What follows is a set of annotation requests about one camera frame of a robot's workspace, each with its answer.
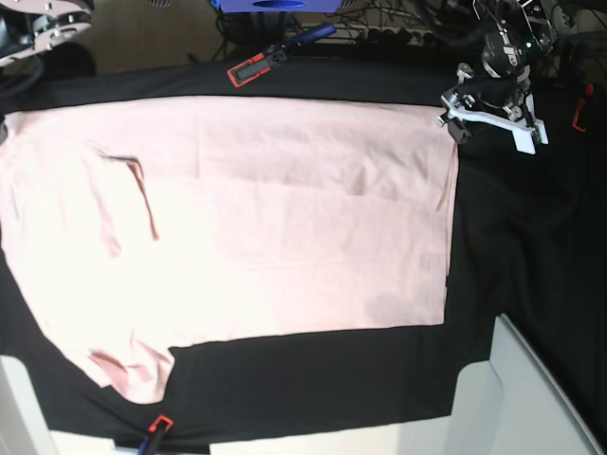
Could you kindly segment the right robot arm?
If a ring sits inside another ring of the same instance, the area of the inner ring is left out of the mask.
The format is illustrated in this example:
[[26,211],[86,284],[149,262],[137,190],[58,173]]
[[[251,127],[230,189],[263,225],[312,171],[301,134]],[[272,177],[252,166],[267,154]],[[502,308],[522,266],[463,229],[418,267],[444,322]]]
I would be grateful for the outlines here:
[[1,76],[1,97],[13,97],[39,81],[45,72],[42,55],[92,27],[92,1],[3,1],[1,3],[1,68],[32,64]]

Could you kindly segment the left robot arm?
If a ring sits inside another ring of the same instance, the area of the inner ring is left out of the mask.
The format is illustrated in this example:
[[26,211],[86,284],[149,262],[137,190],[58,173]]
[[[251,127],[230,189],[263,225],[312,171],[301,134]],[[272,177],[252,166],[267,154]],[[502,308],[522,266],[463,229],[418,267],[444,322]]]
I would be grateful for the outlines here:
[[531,88],[532,64],[556,40],[547,7],[544,1],[475,1],[473,8],[485,27],[480,64],[458,65],[457,84],[441,96],[439,122],[458,144],[488,126],[508,130],[516,149],[533,155],[548,142]]

